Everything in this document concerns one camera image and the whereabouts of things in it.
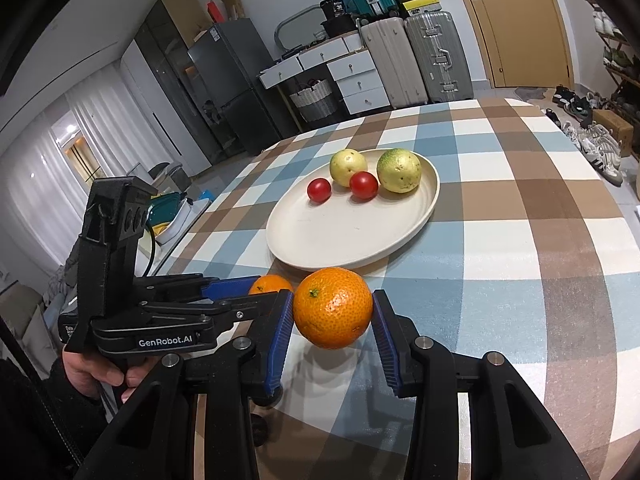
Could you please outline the person's left hand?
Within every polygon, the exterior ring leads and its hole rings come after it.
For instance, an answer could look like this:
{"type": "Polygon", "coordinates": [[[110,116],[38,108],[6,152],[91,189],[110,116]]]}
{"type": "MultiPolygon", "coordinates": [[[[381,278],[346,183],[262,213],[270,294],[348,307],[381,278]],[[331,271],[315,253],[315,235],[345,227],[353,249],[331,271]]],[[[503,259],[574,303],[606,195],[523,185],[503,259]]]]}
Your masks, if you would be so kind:
{"type": "Polygon", "coordinates": [[[125,386],[122,402],[126,402],[144,381],[144,378],[158,362],[151,356],[140,365],[129,367],[126,373],[115,364],[94,353],[75,353],[62,351],[62,362],[66,377],[74,388],[84,396],[96,398],[99,395],[99,384],[112,387],[125,386]]]}

